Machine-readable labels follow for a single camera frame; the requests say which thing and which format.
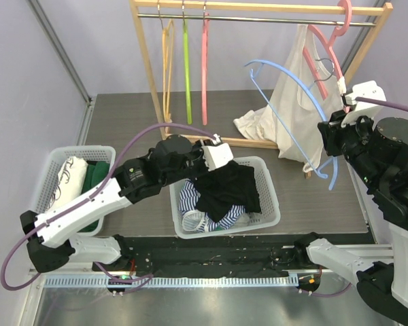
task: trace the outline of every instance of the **metal hanging rod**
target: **metal hanging rod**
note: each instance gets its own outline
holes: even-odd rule
[[[203,16],[189,16],[189,15],[158,15],[158,14],[138,14],[140,18],[171,18],[171,19],[191,19],[202,20]],[[303,20],[303,19],[279,19],[279,18],[248,18],[248,17],[219,17],[207,16],[205,19],[209,20],[223,20],[227,22],[276,22],[283,24],[312,24],[312,25],[329,25],[341,26],[344,22],[336,22],[329,20]],[[354,27],[375,27],[374,22],[351,22],[350,26]]]

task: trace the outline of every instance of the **white wall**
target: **white wall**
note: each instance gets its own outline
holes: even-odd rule
[[[46,156],[75,144],[84,108],[26,1],[0,0],[0,267],[24,235],[19,216],[30,209]],[[25,249],[19,250],[9,283],[23,283],[28,270]],[[18,324],[26,294],[0,285],[0,325]]]
[[[274,0],[250,2],[275,3]],[[336,5],[337,0],[279,0],[278,3]],[[142,57],[137,43],[133,19],[127,0],[40,0],[52,25],[91,95],[100,93],[149,92]],[[352,0],[353,5],[373,5],[374,0]],[[142,8],[142,13],[157,13],[156,8]],[[163,14],[181,14],[181,10],[162,9]],[[248,16],[257,18],[303,18],[343,20],[343,16],[315,16],[260,12],[224,12],[209,10],[215,16]],[[186,10],[186,14],[202,15],[203,10]],[[364,21],[354,17],[353,21]],[[161,26],[158,19],[143,19],[146,40],[153,65],[156,85],[162,90]],[[184,91],[182,21],[176,20],[173,91]],[[332,27],[322,26],[330,35]],[[201,89],[202,22],[189,22],[190,76],[193,90]],[[252,89],[249,68],[243,65],[253,59],[284,63],[296,32],[293,24],[251,22],[210,22],[209,90]],[[335,44],[343,61],[358,28],[353,27]],[[264,69],[260,78],[263,88],[274,88],[278,72]]]
[[[389,101],[408,105],[408,1],[394,0],[394,10],[387,24],[375,40],[352,80],[353,84],[374,79],[386,93]],[[375,118],[399,116],[408,119],[408,113],[393,109],[382,109]],[[390,239],[387,223],[376,205],[365,195],[368,209],[375,215],[373,223],[378,225],[380,242]]]

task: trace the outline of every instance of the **laundry basket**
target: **laundry basket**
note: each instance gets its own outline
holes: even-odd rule
[[[48,160],[42,171],[41,179],[35,190],[33,210],[38,213],[44,213],[48,209],[52,194],[56,190],[58,183],[59,170],[62,164],[70,156],[77,156],[86,161],[105,161],[110,163],[110,168],[115,162],[115,149],[110,146],[90,145],[90,146],[68,146],[59,147],[53,150],[48,156]],[[79,232],[82,236],[94,236],[103,228],[104,216],[98,220],[98,226],[91,232]]]
[[[252,166],[254,168],[254,176],[256,179],[257,191],[260,195],[260,207],[262,213],[250,213],[249,225],[245,227],[233,227],[227,230],[202,233],[184,231],[182,227],[182,214],[178,209],[178,205],[180,203],[180,192],[183,189],[185,182],[184,180],[181,180],[169,186],[169,191],[171,193],[172,219],[174,222],[175,233],[180,238],[204,238],[206,236],[219,236],[223,234],[245,232],[274,226],[279,222],[281,219],[281,214],[279,212],[277,194],[275,193],[271,174],[266,167],[265,161],[256,156],[235,158],[234,161],[240,165]]]

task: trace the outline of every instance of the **blue and white striped clothing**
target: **blue and white striped clothing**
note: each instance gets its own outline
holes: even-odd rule
[[[191,180],[187,179],[183,189],[180,192],[180,204],[179,210],[182,215],[190,211],[195,211],[195,206],[197,205],[200,194],[195,189]],[[197,229],[198,233],[201,232],[211,232],[216,228],[221,228],[223,230],[231,228],[240,215],[245,213],[245,207],[239,205],[233,205],[230,211],[219,221],[214,222],[205,214],[205,223],[202,223]]]

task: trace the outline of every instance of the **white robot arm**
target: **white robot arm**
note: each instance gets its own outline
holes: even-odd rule
[[[389,222],[394,263],[362,259],[317,234],[296,245],[309,261],[356,285],[372,309],[408,325],[408,120],[387,117],[373,127],[371,118],[379,107],[358,102],[361,97],[385,100],[374,81],[354,86],[343,96],[350,112],[334,112],[329,122],[319,123],[318,128],[326,153],[343,155]]]
[[[354,86],[343,96],[349,113],[334,112],[329,122],[318,124],[329,156],[340,156],[352,165],[373,195],[373,201],[390,222],[394,264],[367,261],[337,248],[317,234],[295,242],[300,260],[325,266],[357,286],[363,300],[375,311],[408,325],[408,120],[386,118],[373,128],[371,119],[380,109],[357,101],[359,97],[385,100],[374,81]],[[68,261],[99,261],[121,269],[131,258],[123,237],[88,238],[76,233],[100,216],[155,196],[161,187],[195,178],[233,159],[228,144],[198,141],[191,145],[173,135],[148,155],[126,161],[96,197],[97,188],[56,211],[21,215],[26,234],[51,217],[89,198],[87,203],[40,229],[27,243],[38,272],[50,272]]]
[[[51,272],[68,261],[99,261],[120,269],[129,263],[131,253],[123,237],[91,238],[77,235],[77,232],[101,216],[123,209],[140,200],[159,194],[162,187],[185,178],[196,178],[224,166],[233,159],[230,147],[220,137],[200,140],[195,144],[178,135],[171,135],[157,143],[147,155],[127,160],[119,166],[112,178],[81,195],[68,204],[39,214],[27,211],[20,216],[25,234],[43,223],[27,243],[27,250],[38,272]],[[87,199],[86,204],[79,205]],[[69,211],[52,223],[48,221],[58,214]]]

